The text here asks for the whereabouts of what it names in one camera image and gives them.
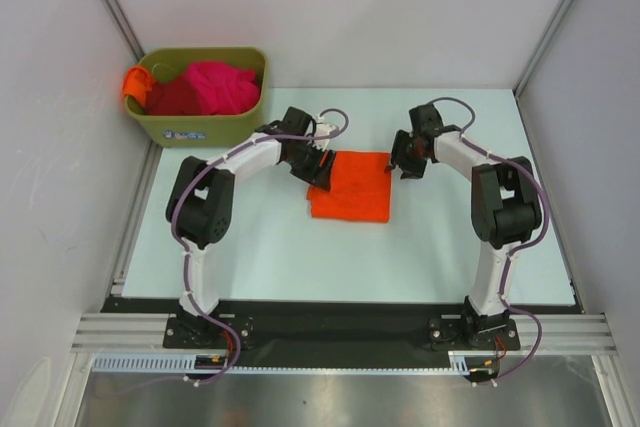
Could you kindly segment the dark red t shirt in bin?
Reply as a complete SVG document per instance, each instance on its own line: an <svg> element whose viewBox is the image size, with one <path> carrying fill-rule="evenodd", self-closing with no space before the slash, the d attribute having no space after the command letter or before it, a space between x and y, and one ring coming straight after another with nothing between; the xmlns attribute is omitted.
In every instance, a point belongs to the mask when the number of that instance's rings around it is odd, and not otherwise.
<svg viewBox="0 0 640 427"><path fill-rule="evenodd" d="M147 94L145 113L151 116L200 116L201 101L193 86L179 76L169 82L156 82Z"/></svg>

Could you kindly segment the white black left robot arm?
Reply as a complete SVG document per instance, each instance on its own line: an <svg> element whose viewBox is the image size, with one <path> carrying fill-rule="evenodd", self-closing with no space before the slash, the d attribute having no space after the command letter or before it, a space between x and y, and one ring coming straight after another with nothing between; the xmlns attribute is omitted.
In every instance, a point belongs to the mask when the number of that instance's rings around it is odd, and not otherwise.
<svg viewBox="0 0 640 427"><path fill-rule="evenodd" d="M186 334L197 345L214 344L220 321L216 273L207 259L231 225L235 188L255 174L281 163L306 184L328 192L336 152L329 142L349 126L348 115L335 108L313 117L295 107L284 117L258 127L246 140L209 159L185 158L179 168L165 217L182 248L181 308L192 315Z"/></svg>

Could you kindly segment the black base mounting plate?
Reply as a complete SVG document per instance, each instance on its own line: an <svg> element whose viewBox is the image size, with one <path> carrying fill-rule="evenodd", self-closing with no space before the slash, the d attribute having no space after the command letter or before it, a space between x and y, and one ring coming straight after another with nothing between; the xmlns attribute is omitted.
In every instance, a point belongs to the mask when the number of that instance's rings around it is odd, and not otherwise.
<svg viewBox="0 0 640 427"><path fill-rule="evenodd" d="M219 355L245 367L443 367L453 352L468 356L524 355L514 334L516 315L579 315L576 306L517 305L504 322L474 326L461 304L222 301L208 319L185 312L175 300L108 298L99 313L175 317L180 351Z"/></svg>

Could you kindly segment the olive green plastic bin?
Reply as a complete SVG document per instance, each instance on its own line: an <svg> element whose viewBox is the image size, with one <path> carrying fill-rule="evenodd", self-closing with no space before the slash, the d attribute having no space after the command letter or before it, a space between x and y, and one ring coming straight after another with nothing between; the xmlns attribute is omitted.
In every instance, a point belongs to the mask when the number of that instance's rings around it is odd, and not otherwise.
<svg viewBox="0 0 640 427"><path fill-rule="evenodd" d="M166 83L182 76L191 63L202 61L255 71L260 100L253 109L235 116L151 116L133 98L123 100L125 112L162 147L233 146L266 120L269 63L266 54L256 47L161 48L146 54L136 65L148 69L157 82Z"/></svg>

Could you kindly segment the aluminium front rail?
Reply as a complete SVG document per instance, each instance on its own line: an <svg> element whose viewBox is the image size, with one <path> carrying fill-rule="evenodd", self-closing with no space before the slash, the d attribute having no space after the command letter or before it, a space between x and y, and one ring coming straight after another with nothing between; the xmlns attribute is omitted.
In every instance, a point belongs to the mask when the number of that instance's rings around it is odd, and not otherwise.
<svg viewBox="0 0 640 427"><path fill-rule="evenodd" d="M604 315L547 314L534 322L516 315L514 334L525 351L530 350L542 327L538 347L541 355L615 355L617 348ZM96 313L81 317L71 351L94 353L155 353L171 342L177 350L190 348L178 343L179 331L173 315Z"/></svg>

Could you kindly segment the orange t shirt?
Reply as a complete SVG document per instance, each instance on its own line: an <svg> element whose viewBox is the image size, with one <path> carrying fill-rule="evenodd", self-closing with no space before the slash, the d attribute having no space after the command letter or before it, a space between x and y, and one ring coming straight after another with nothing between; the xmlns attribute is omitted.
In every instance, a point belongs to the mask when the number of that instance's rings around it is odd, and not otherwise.
<svg viewBox="0 0 640 427"><path fill-rule="evenodd" d="M145 108L148 94L153 90L156 83L156 78L148 69L141 65L135 65L124 76L121 97L123 100L131 97L142 108Z"/></svg>
<svg viewBox="0 0 640 427"><path fill-rule="evenodd" d="M338 151L329 191L310 187L306 199L316 219L387 223L391 216L391 174L385 152Z"/></svg>

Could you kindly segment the pink t shirt in bin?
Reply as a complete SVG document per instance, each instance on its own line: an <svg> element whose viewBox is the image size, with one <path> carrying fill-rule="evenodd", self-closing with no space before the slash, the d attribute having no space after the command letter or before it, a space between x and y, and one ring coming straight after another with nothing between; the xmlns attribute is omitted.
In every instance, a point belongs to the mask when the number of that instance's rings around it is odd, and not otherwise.
<svg viewBox="0 0 640 427"><path fill-rule="evenodd" d="M240 115L253 109L260 100L261 89L253 70L202 61L191 63L182 77L196 94L199 115Z"/></svg>

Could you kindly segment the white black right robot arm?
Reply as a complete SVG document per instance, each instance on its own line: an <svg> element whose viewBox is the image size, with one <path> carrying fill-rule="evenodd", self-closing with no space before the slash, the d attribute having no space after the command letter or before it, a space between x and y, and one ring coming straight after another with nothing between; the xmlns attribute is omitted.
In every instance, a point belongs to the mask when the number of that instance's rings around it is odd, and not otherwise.
<svg viewBox="0 0 640 427"><path fill-rule="evenodd" d="M508 301L516 255L546 235L547 198L525 157L503 158L466 135L467 126L444 123L434 101L409 110L411 129L394 137L387 166L403 179L420 179L427 165L444 164L470 182L471 224L481 241L476 277L464 301L463 340L484 348L497 322L512 311Z"/></svg>

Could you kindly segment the orange t shirt on bin edge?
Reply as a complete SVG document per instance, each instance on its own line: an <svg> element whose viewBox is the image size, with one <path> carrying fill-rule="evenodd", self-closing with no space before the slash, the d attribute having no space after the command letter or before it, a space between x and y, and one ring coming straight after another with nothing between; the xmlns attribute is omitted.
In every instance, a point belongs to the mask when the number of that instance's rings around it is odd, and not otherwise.
<svg viewBox="0 0 640 427"><path fill-rule="evenodd" d="M131 97L142 108L145 108L148 94L153 90L156 83L156 78L148 69L141 65L135 65L124 76L121 97L123 100Z"/></svg>

